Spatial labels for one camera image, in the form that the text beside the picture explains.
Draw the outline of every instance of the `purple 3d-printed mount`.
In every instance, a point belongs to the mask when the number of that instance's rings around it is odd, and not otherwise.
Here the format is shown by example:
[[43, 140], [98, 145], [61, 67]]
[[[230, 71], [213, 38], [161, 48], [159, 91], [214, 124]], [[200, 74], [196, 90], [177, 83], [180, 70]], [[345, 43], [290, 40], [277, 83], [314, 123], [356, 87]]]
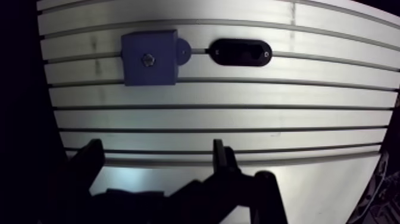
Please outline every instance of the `purple 3d-printed mount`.
[[178, 66], [192, 55], [176, 30], [130, 33], [122, 36], [121, 46], [126, 86], [175, 85]]

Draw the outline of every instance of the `white slatwall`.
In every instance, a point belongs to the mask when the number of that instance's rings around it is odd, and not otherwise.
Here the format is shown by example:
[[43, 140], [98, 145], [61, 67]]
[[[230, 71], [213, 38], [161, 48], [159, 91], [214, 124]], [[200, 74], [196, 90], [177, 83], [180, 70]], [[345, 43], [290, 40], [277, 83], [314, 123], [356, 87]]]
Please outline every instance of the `white slatwall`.
[[[40, 44], [69, 155], [99, 138], [108, 159], [145, 163], [209, 162], [213, 139], [248, 163], [356, 156], [243, 167], [277, 175], [289, 223], [345, 223], [379, 158], [362, 156], [378, 152], [395, 106], [398, 17], [330, 0], [41, 0], [37, 8], [44, 10]], [[121, 36], [164, 29], [177, 29], [196, 49], [179, 67], [178, 84], [124, 86]], [[219, 66], [202, 52], [220, 38], [260, 39], [275, 56], [265, 67]], [[92, 192], [168, 193], [210, 173], [106, 167]], [[247, 213], [238, 214], [227, 222], [248, 222]]]
[[[383, 140], [397, 97], [392, 90], [400, 84], [395, 26], [312, 3], [118, 0], [74, 7], [74, 2], [38, 2], [39, 10], [55, 7], [39, 16], [39, 29], [57, 35], [41, 46], [43, 59], [50, 60], [45, 65], [48, 83], [55, 85], [50, 97], [68, 148], [82, 147], [90, 138], [101, 138], [111, 150], [133, 151], [209, 151], [214, 138], [241, 150], [272, 151]], [[57, 9], [64, 4], [71, 5]], [[135, 23], [147, 20], [152, 22]], [[193, 55], [179, 68], [176, 86], [115, 84], [123, 81], [121, 59], [97, 55], [117, 55], [123, 34], [159, 29], [177, 29], [196, 49], [219, 38], [261, 39], [283, 56], [265, 67], [229, 67]], [[285, 57], [290, 54], [296, 58]]]

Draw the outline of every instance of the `slatwall panel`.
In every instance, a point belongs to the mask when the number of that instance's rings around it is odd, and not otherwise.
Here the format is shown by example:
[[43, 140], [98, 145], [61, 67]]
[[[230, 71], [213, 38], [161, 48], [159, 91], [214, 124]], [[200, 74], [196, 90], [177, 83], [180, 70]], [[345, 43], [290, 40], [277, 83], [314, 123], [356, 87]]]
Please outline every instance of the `slatwall panel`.
[[[92, 192], [171, 193], [204, 179], [211, 169], [186, 166], [209, 166], [219, 138], [240, 164], [259, 165], [243, 165], [245, 173], [277, 175], [289, 223], [345, 223], [398, 96], [398, 17], [330, 0], [41, 0], [37, 8], [68, 154], [99, 138], [112, 166], [163, 164], [105, 167]], [[121, 36], [165, 29], [177, 29], [195, 53], [179, 67], [177, 85], [124, 86]], [[265, 67], [219, 66], [205, 50], [220, 38], [266, 41], [274, 57]], [[243, 214], [226, 221], [248, 222]]]
[[[39, 29], [48, 35], [42, 53], [64, 145], [101, 138], [110, 150], [186, 153], [210, 151], [219, 137], [235, 139], [241, 150], [323, 152], [382, 141], [400, 84], [398, 29], [310, 2], [235, 1], [219, 11], [225, 3], [38, 2], [39, 9], [53, 8], [39, 16]], [[162, 13], [153, 14], [154, 5]], [[121, 35], [171, 28], [198, 52], [179, 68], [178, 84], [120, 84]], [[265, 67], [219, 66], [202, 54], [219, 38], [261, 39], [276, 56]], [[165, 140], [171, 136], [176, 143]], [[318, 140], [303, 144], [297, 136]]]

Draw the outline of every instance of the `screw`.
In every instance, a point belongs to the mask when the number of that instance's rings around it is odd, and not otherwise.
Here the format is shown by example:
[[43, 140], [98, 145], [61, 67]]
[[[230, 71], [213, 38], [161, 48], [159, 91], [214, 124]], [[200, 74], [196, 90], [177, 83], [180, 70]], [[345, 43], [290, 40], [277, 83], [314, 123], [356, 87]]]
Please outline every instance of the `screw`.
[[142, 57], [143, 65], [146, 67], [151, 67], [155, 63], [155, 58], [151, 54], [145, 54]]

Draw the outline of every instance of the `horizontal groove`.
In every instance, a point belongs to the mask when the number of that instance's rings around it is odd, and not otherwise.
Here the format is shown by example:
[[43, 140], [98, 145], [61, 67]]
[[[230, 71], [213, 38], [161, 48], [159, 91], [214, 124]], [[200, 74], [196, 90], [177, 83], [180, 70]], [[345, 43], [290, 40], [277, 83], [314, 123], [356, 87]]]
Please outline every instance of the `horizontal groove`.
[[293, 128], [236, 128], [236, 129], [115, 129], [115, 128], [59, 128], [60, 132], [112, 132], [112, 133], [248, 133], [248, 132], [306, 132], [318, 130], [366, 130], [387, 128], [388, 126], [349, 127], [293, 127]]
[[[205, 54], [205, 49], [194, 48], [194, 49], [192, 49], [192, 54]], [[121, 56], [120, 52], [85, 54], [85, 55], [45, 60], [45, 64], [55, 64], [55, 63], [63, 63], [63, 62], [70, 62], [70, 61], [99, 59], [99, 58], [114, 58], [114, 57], [120, 57], [120, 56]]]
[[335, 57], [327, 57], [327, 56], [311, 55], [311, 54], [299, 54], [299, 53], [292, 53], [292, 52], [277, 52], [277, 51], [275, 51], [273, 54], [274, 54], [274, 57], [299, 58], [299, 59], [308, 59], [308, 60], [316, 60], [316, 61], [328, 61], [328, 62], [352, 64], [355, 66], [364, 66], [364, 67], [382, 69], [382, 70], [388, 70], [388, 71], [396, 71], [396, 72], [400, 71], [400, 69], [390, 67], [390, 66], [382, 66], [380, 64], [373, 64], [373, 63], [368, 63], [368, 62], [363, 62], [363, 61], [355, 61], [355, 60], [335, 58]]
[[151, 21], [138, 21], [129, 23], [118, 23], [118, 24], [108, 24], [101, 26], [92, 26], [79, 28], [74, 30], [67, 30], [58, 33], [52, 33], [50, 35], [45, 35], [46, 39], [57, 38], [60, 36], [73, 35], [78, 33], [86, 33], [93, 31], [101, 31], [108, 29], [120, 29], [120, 28], [130, 28], [130, 27], [143, 27], [143, 26], [171, 26], [171, 25], [225, 25], [225, 26], [247, 26], [247, 27], [263, 27], [272, 29], [284, 29], [293, 30], [299, 32], [316, 33], [326, 36], [334, 36], [337, 38], [349, 39], [352, 41], [358, 41], [363, 43], [369, 43], [376, 46], [381, 46], [384, 48], [393, 49], [395, 51], [400, 51], [400, 47], [394, 46], [388, 43], [383, 43], [379, 41], [374, 41], [368, 38], [362, 38], [359, 36], [349, 35], [345, 33], [339, 33], [335, 31], [316, 29], [312, 27], [296, 26], [291, 24], [280, 24], [280, 23], [269, 23], [261, 21], [246, 21], [246, 20], [219, 20], [219, 19], [187, 19], [187, 20], [151, 20]]
[[[372, 142], [366, 144], [352, 144], [352, 145], [334, 145], [334, 146], [323, 146], [323, 147], [306, 147], [306, 148], [276, 148], [271, 150], [235, 150], [235, 154], [257, 154], [257, 153], [292, 153], [292, 152], [304, 152], [304, 151], [320, 151], [320, 150], [335, 150], [344, 148], [355, 148], [355, 147], [367, 147], [380, 145], [381, 142]], [[65, 148], [66, 151], [78, 151], [79, 148]], [[116, 153], [116, 154], [142, 154], [142, 155], [211, 155], [213, 151], [153, 151], [153, 150], [109, 150], [104, 149], [104, 153]]]
[[[178, 77], [177, 83], [268, 83], [268, 84], [287, 84], [287, 85], [306, 85], [306, 86], [328, 86], [338, 88], [368, 89], [376, 91], [396, 92], [394, 88], [384, 88], [379, 86], [355, 85], [337, 82], [304, 81], [304, 80], [285, 80], [285, 79], [257, 79], [257, 78], [224, 78], [224, 77], [205, 77], [205, 78], [185, 78]], [[122, 79], [114, 80], [93, 80], [82, 82], [65, 82], [49, 84], [50, 88], [92, 86], [92, 85], [115, 85], [124, 84]]]
[[[331, 155], [325, 157], [313, 157], [313, 158], [294, 158], [285, 160], [260, 160], [260, 161], [238, 161], [240, 166], [287, 166], [297, 164], [310, 164], [310, 163], [323, 163], [338, 160], [352, 160], [357, 158], [366, 158], [379, 155], [378, 152], [367, 152], [367, 153], [355, 153], [348, 155]], [[117, 167], [163, 167], [163, 166], [208, 166], [211, 167], [212, 162], [206, 161], [173, 161], [173, 160], [145, 160], [145, 159], [115, 159], [106, 158], [105, 166], [117, 166]]]
[[54, 7], [49, 7], [44, 10], [38, 10], [38, 11], [41, 11], [42, 14], [47, 14], [47, 13], [53, 13], [53, 12], [57, 12], [57, 11], [61, 11], [61, 10], [67, 10], [70, 8], [80, 7], [80, 6], [84, 6], [84, 5], [92, 5], [95, 3], [110, 2], [110, 1], [113, 1], [113, 0], [85, 0], [85, 1], [79, 1], [79, 2], [71, 2], [71, 3], [64, 4], [64, 5], [57, 5]]
[[109, 105], [109, 106], [75, 106], [75, 107], [53, 107], [58, 111], [80, 111], [80, 110], [224, 110], [224, 109], [296, 109], [296, 110], [393, 110], [384, 107], [351, 107], [351, 106], [323, 106], [323, 105], [253, 105], [253, 104], [174, 104], [174, 105]]
[[[193, 49], [192, 50], [193, 54], [206, 54], [205, 51], [206, 51], [206, 49]], [[80, 56], [46, 60], [45, 64], [55, 64], [55, 63], [63, 63], [63, 62], [69, 62], [69, 61], [90, 60], [90, 59], [99, 59], [99, 58], [112, 58], [112, 57], [119, 57], [119, 56], [120, 56], [119, 52], [103, 53], [103, 54], [89, 54], [89, 55], [80, 55]], [[369, 67], [369, 68], [374, 68], [374, 69], [382, 69], [382, 70], [400, 72], [400, 69], [390, 67], [390, 66], [382, 66], [379, 64], [367, 63], [367, 62], [363, 62], [363, 61], [355, 61], [355, 60], [349, 60], [349, 59], [312, 55], [312, 54], [300, 54], [300, 53], [292, 53], [292, 52], [274, 51], [273, 57], [299, 58], [299, 59], [308, 59], [308, 60], [315, 60], [315, 61], [327, 61], [327, 62], [333, 62], [333, 63], [351, 64], [351, 65], [355, 65], [355, 66], [363, 66], [363, 67]]]
[[371, 20], [371, 21], [375, 21], [377, 23], [381, 23], [396, 29], [400, 29], [400, 25], [397, 25], [395, 23], [391, 23], [389, 21], [383, 20], [381, 18], [378, 17], [374, 17], [372, 15], [368, 15], [368, 14], [364, 14], [364, 13], [360, 13], [354, 10], [349, 10], [347, 8], [342, 8], [342, 7], [338, 7], [335, 5], [329, 5], [329, 4], [325, 4], [322, 2], [314, 2], [314, 1], [309, 1], [309, 0], [280, 0], [280, 1], [288, 1], [288, 2], [295, 2], [298, 4], [303, 4], [303, 5], [310, 5], [313, 7], [318, 7], [318, 8], [324, 8], [327, 10], [332, 10], [332, 11], [337, 11], [340, 13], [346, 13], [346, 14], [350, 14], [350, 15], [355, 15], [357, 17], [361, 17], [361, 18], [365, 18], [367, 20]]

